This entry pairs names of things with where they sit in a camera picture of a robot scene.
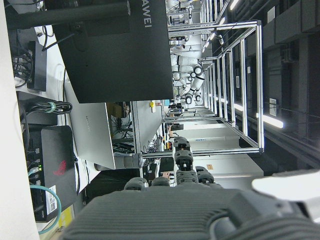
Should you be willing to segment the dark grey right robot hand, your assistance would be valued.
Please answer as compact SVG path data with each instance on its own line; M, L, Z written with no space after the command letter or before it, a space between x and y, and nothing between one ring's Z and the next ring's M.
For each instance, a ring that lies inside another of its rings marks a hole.
M317 240L320 226L296 202L223 188L193 166L190 142L176 137L176 186L165 177L146 187L94 198L63 231L63 240Z

